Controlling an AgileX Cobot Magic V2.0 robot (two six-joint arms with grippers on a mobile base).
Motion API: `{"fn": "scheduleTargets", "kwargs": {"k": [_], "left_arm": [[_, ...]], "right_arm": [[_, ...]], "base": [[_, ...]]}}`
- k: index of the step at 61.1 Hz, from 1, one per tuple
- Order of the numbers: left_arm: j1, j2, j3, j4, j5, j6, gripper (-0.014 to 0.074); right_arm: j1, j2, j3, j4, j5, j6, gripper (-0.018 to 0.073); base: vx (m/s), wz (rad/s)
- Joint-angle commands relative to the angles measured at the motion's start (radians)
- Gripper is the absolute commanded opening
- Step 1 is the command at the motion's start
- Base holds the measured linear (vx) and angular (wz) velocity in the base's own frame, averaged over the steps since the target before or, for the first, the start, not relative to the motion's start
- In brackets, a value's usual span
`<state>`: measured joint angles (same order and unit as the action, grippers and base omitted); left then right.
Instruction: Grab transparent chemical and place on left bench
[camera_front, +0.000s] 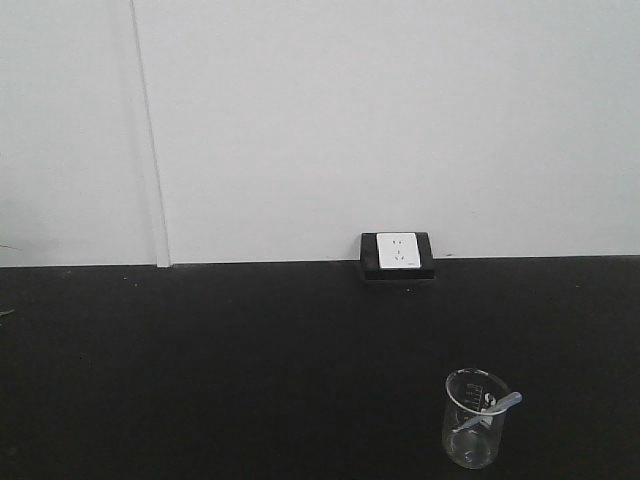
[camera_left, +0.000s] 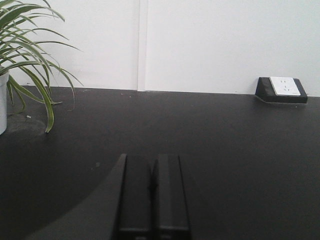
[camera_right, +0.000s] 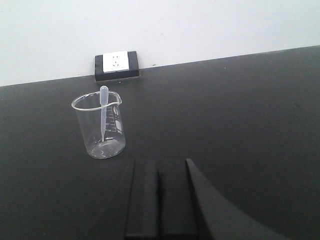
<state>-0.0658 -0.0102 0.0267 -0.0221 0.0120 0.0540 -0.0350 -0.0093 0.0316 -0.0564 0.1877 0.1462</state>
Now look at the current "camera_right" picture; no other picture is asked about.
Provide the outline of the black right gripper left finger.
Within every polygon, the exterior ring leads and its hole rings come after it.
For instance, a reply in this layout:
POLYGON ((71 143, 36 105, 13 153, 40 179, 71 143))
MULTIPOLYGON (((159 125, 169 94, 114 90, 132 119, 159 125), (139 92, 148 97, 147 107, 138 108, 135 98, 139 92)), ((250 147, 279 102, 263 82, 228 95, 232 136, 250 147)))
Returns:
POLYGON ((158 170, 154 160, 135 161, 125 230, 126 238, 159 236, 158 170))

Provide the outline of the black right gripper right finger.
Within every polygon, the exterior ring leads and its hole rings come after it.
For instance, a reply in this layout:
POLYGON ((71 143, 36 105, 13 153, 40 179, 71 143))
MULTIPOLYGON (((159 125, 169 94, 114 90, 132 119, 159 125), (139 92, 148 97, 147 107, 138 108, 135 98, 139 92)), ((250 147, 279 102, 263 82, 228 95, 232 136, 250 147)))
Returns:
POLYGON ((159 162, 164 240, 283 240, 226 199, 190 158, 159 162))

